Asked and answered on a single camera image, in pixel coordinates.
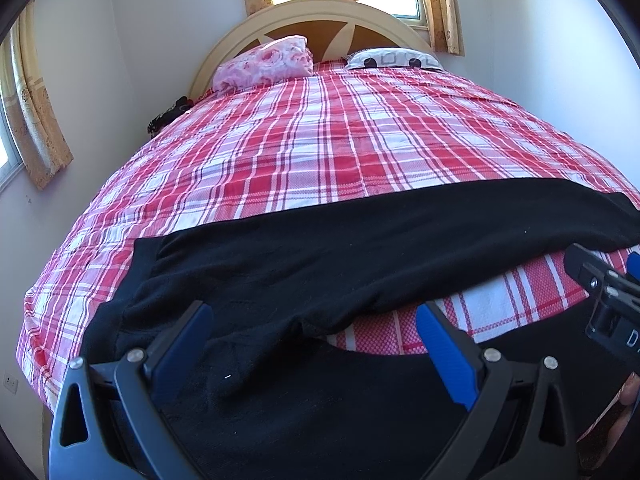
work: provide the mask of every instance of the white patterned pillow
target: white patterned pillow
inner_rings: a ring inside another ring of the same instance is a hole
[[[438,60],[431,54],[410,48],[367,48],[344,56],[344,60],[347,62],[347,70],[352,70],[353,68],[385,68],[392,66],[444,70]]]

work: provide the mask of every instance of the window frame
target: window frame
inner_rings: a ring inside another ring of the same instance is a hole
[[[14,139],[9,133],[4,107],[0,102],[0,142],[6,152],[7,161],[0,166],[0,190],[4,189],[11,179],[24,167],[22,158],[15,147]]]
[[[400,20],[401,22],[409,25],[411,28],[415,28],[417,30],[429,30],[429,24],[427,22],[427,13],[426,6],[424,0],[416,0],[418,7],[418,18],[413,18],[411,16],[403,16],[402,14],[392,14],[395,18]]]

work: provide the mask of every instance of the bed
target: bed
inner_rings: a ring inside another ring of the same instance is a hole
[[[607,160],[516,103],[448,72],[344,69],[363,48],[429,45],[394,17],[346,0],[296,0],[229,32],[194,78],[205,94],[224,60],[301,34],[314,75],[201,99],[117,170],[78,218],[24,300],[18,363],[56,406],[68,361],[100,304],[129,268],[133,242],[204,224],[453,182],[564,178],[593,189],[640,192]],[[636,248],[603,257],[622,269]],[[482,341],[569,308],[585,297],[546,254],[437,303]],[[415,305],[357,319],[328,337],[343,349],[424,352]]]

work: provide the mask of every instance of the red plaid blanket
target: red plaid blanket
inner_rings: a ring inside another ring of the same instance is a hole
[[[54,408],[66,364],[127,272],[133,241],[294,207],[465,180],[567,178],[640,193],[567,134],[464,78],[412,69],[316,75],[205,98],[104,184],[27,292],[17,359]],[[607,256],[621,269],[628,251]],[[584,297],[561,254],[438,304],[476,340],[552,316]],[[424,352],[414,306],[357,319],[329,342]]]

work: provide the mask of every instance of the white wall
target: white wall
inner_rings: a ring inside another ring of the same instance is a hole
[[[15,362],[24,293],[100,186],[142,145],[147,118],[111,0],[36,0],[35,29],[42,75],[75,160],[42,192],[22,172],[0,193],[0,373],[20,378],[16,396],[0,388],[0,425],[43,478],[42,404]]]
[[[458,0],[464,57],[440,53],[443,67],[485,88],[494,84],[494,19],[491,0]]]
[[[439,55],[452,72],[490,87],[490,0],[459,0],[466,57]],[[113,0],[118,34],[134,88],[149,120],[185,94],[204,58],[245,19],[244,0]]]
[[[113,10],[148,121],[189,91],[212,47],[246,17],[244,0],[113,0]]]
[[[640,187],[640,69],[600,4],[491,1],[492,89],[606,156]]]

